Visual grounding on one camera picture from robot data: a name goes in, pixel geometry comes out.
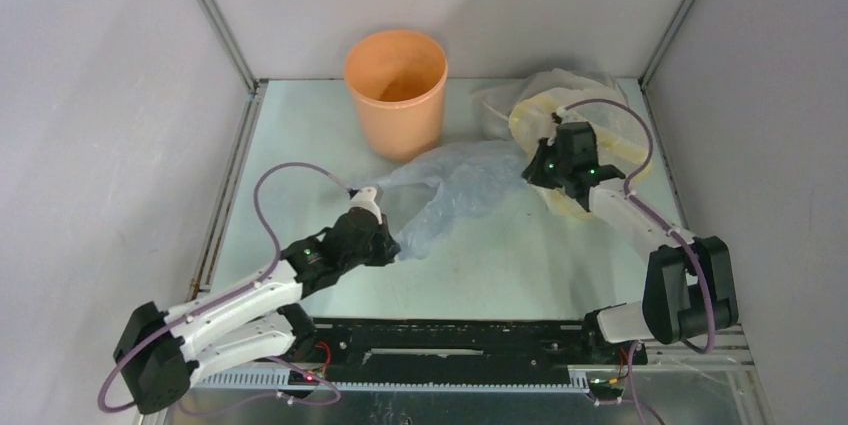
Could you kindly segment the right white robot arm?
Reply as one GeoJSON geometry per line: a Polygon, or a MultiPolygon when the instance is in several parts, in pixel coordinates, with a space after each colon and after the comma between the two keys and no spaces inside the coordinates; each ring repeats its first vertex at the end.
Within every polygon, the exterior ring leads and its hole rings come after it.
{"type": "Polygon", "coordinates": [[[531,185],[561,191],[580,209],[606,222],[647,264],[642,299],[598,312],[581,337],[585,356],[606,363],[622,342],[681,342],[702,354],[717,331],[738,321],[729,248],[674,226],[639,198],[631,179],[599,161],[596,133],[587,122],[560,123],[538,140],[522,173],[531,185]]]}

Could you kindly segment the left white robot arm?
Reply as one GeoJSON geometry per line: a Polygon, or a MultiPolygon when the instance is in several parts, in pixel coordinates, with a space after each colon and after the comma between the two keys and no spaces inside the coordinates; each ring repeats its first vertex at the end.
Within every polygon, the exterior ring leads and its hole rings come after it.
{"type": "Polygon", "coordinates": [[[388,265],[399,251],[385,215],[352,207],[218,294],[168,310],[139,306],[113,353],[132,406],[159,412],[207,376],[257,359],[311,359],[317,330],[301,300],[357,266],[388,265]]]}

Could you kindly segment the blue plastic trash bag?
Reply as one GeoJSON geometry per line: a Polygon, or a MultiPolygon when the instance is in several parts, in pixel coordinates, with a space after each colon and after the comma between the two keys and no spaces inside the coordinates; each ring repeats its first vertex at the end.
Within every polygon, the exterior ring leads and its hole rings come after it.
{"type": "Polygon", "coordinates": [[[382,175],[359,177],[353,189],[378,189],[378,203],[400,246],[399,260],[422,260],[462,219],[492,213],[527,186],[526,152],[514,141],[450,143],[382,175]]]}

